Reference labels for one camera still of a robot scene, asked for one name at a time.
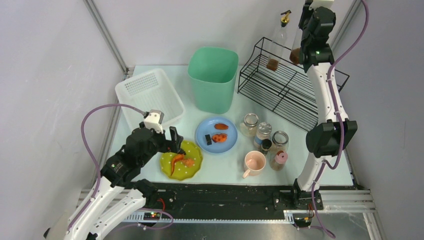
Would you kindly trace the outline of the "glass jar with light powder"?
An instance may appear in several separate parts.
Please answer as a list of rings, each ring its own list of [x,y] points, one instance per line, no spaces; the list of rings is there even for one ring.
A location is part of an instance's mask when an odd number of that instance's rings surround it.
[[[239,130],[246,137],[254,137],[258,124],[259,117],[255,113],[247,113],[239,124]]]

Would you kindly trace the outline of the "large glass jar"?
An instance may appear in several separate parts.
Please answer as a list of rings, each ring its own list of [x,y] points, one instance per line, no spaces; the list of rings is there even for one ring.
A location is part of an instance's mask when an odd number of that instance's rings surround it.
[[[270,154],[276,154],[279,151],[286,152],[288,149],[289,136],[286,132],[278,130],[272,135],[271,142]]]

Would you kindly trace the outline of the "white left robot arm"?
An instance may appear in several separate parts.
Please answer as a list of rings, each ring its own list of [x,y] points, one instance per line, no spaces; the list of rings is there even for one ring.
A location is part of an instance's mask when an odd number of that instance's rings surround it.
[[[180,153],[183,136],[169,127],[165,133],[147,129],[144,124],[126,138],[125,144],[111,156],[78,209],[48,228],[46,240],[101,240],[129,214],[157,199],[158,188],[147,179],[132,180],[157,153]]]

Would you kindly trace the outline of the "spice shaker white lid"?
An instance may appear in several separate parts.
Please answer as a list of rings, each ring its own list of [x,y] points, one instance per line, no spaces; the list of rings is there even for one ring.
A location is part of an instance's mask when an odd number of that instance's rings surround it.
[[[253,144],[256,148],[259,148],[265,139],[269,139],[272,133],[272,125],[266,121],[261,122],[257,126],[256,134],[253,140]]]

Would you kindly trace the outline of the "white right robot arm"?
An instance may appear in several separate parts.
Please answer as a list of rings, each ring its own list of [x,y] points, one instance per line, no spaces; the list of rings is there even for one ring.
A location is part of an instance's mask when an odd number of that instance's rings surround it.
[[[336,84],[335,64],[329,35],[336,24],[331,0],[307,0],[302,7],[290,60],[303,66],[311,82],[318,112],[316,126],[306,134],[309,152],[304,168],[295,179],[291,194],[293,204],[306,207],[315,203],[313,196],[325,167],[334,170],[343,150],[358,129],[341,103]]]

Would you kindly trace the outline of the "glass oil bottle gold cap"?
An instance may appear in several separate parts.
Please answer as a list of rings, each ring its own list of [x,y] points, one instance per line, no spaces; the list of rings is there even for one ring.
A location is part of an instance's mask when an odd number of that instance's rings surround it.
[[[301,50],[301,40],[302,40],[303,31],[298,28],[295,33],[292,49],[289,55],[289,60],[295,64],[300,64],[300,50]]]

